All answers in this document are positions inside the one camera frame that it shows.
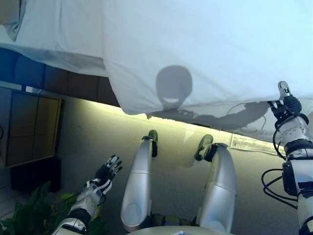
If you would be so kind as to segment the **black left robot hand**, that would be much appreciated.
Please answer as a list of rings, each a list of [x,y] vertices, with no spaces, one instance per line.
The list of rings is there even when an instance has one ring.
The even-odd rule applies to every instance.
[[[95,177],[100,182],[105,183],[107,180],[112,180],[116,174],[122,169],[122,161],[117,155],[112,155],[107,161],[97,170]]]

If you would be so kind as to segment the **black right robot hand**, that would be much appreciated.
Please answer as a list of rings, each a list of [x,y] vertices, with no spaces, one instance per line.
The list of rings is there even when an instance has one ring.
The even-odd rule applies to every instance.
[[[276,101],[268,101],[269,107],[277,119],[276,125],[291,116],[300,114],[302,105],[300,101],[291,94],[290,88],[286,81],[278,82],[280,97]]]

